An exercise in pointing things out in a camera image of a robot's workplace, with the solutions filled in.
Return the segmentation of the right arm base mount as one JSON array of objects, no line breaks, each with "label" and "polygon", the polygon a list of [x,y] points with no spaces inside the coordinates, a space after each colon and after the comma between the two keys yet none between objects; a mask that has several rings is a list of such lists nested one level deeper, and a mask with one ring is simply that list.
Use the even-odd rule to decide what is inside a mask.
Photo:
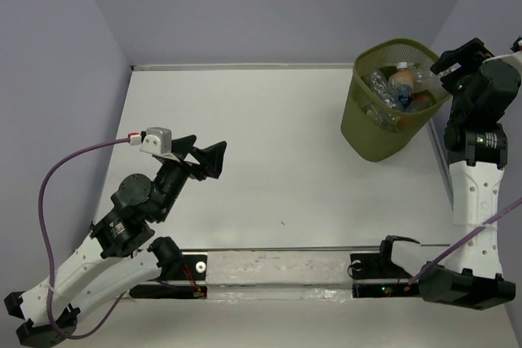
[{"label": "right arm base mount", "polygon": [[417,240],[408,237],[387,236],[381,241],[377,252],[350,255],[347,274],[352,279],[354,299],[420,297],[418,285],[408,283],[411,274],[392,261],[396,242],[420,245]]}]

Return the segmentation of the orange juice bottle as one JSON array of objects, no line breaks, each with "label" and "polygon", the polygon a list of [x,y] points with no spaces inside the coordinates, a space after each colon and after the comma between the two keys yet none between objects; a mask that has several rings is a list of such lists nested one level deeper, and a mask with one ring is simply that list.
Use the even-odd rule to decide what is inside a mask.
[{"label": "orange juice bottle", "polygon": [[388,88],[400,108],[406,111],[414,98],[414,75],[407,62],[396,64],[396,72],[388,79]]}]

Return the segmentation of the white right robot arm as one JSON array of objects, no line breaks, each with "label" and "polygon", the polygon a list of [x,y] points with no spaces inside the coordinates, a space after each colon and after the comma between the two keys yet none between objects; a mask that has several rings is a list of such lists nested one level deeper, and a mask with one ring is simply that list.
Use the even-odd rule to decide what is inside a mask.
[{"label": "white right robot arm", "polygon": [[385,276],[402,271],[402,289],[417,289],[425,302],[485,310],[512,301],[514,283],[503,276],[498,220],[519,200],[498,210],[507,166],[508,139],[500,123],[521,87],[521,40],[509,55],[494,55],[479,38],[442,53],[431,66],[451,94],[444,132],[453,191],[457,241],[433,259],[418,241],[388,236],[375,257]]}]

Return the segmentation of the clear bottle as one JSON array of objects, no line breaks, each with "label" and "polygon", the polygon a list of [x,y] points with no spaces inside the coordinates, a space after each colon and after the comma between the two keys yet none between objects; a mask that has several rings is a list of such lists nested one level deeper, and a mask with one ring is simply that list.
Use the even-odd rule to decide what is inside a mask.
[{"label": "clear bottle", "polygon": [[397,111],[403,110],[401,103],[389,89],[387,79],[380,70],[374,70],[361,79],[389,108]]},{"label": "clear bottle", "polygon": [[440,81],[440,76],[435,75],[431,70],[418,68],[413,71],[414,93],[416,95],[429,93],[433,96],[443,95],[445,89]]}]

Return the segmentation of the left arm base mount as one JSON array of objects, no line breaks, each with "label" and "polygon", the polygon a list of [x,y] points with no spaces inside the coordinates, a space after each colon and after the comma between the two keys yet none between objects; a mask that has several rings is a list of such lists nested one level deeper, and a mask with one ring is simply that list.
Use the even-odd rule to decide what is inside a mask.
[{"label": "left arm base mount", "polygon": [[208,254],[183,252],[170,237],[158,237],[148,247],[157,261],[158,277],[130,289],[134,299],[203,300],[207,298]]}]

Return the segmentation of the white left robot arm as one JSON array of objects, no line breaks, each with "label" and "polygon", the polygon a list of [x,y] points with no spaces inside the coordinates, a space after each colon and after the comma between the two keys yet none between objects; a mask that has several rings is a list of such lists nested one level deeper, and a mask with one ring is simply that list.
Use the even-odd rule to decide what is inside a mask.
[{"label": "white left robot arm", "polygon": [[79,322],[106,302],[118,304],[125,294],[145,281],[173,288],[185,279],[191,299],[206,297],[198,284],[206,266],[200,256],[185,262],[183,252],[169,236],[156,236],[152,224],[164,222],[189,179],[217,179],[223,171],[227,144],[220,141],[197,148],[195,135],[175,139],[170,130],[150,127],[110,146],[127,143],[159,161],[154,178],[130,174],[112,194],[113,207],[91,224],[84,241],[60,266],[54,254],[44,218],[44,196],[51,176],[74,157],[101,148],[100,144],[74,152],[46,174],[38,194],[38,220],[49,263],[49,276],[24,292],[9,293],[7,313],[23,323],[17,328],[25,347],[54,347],[65,340],[79,340],[89,333],[76,332]]}]

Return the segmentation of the red cap red label bottle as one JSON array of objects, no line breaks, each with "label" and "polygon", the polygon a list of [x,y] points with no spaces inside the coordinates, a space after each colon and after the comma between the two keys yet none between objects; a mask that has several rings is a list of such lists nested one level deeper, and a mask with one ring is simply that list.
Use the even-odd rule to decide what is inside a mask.
[{"label": "red cap red label bottle", "polygon": [[430,94],[421,94],[417,96],[410,104],[412,112],[421,112],[430,108],[434,104],[435,100]]}]

